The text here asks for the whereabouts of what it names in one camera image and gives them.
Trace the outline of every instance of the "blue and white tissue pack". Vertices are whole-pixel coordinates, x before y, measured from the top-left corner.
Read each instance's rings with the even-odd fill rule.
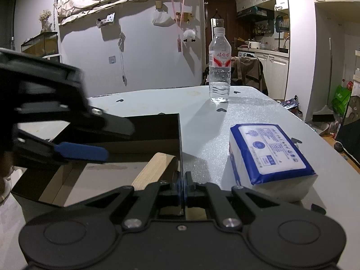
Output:
[[[238,185],[284,201],[303,199],[317,178],[305,157],[278,125],[233,126],[229,151]]]

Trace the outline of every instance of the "vase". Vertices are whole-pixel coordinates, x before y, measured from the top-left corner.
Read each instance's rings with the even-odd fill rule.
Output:
[[[51,32],[52,29],[51,29],[51,26],[53,25],[52,23],[49,22],[48,19],[45,19],[45,20],[41,20],[41,32],[40,33],[43,33],[43,32]]]

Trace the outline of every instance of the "screw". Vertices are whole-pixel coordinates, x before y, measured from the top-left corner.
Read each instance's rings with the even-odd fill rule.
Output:
[[[141,222],[140,219],[137,219],[137,218],[131,218],[131,219],[127,219],[125,220],[124,222],[124,225],[127,227],[127,228],[138,228],[142,225],[143,223]]]
[[[223,220],[223,225],[226,227],[237,227],[241,224],[240,220],[236,218],[225,218]]]
[[[187,230],[187,229],[188,229],[188,228],[187,228],[186,225],[179,225],[179,226],[178,226],[178,230],[181,231],[181,232],[183,232],[184,230]]]
[[[91,110],[94,115],[102,115],[103,111],[99,109],[92,109]]]

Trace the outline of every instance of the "bottle cap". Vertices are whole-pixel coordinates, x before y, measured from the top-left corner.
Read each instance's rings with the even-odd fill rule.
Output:
[[[223,28],[223,27],[215,27],[214,28],[214,33],[215,34],[225,34],[225,28]]]

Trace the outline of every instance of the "wooden floor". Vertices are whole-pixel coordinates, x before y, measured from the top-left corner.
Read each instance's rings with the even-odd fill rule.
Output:
[[[336,143],[335,139],[333,137],[331,137],[331,135],[325,135],[322,137],[327,143],[329,143],[329,145],[331,145],[332,147],[334,147],[334,144]],[[347,156],[347,162],[358,172],[358,174],[360,174],[360,168],[355,164],[355,162],[353,162],[350,157],[346,154],[346,153],[340,153],[342,156]]]

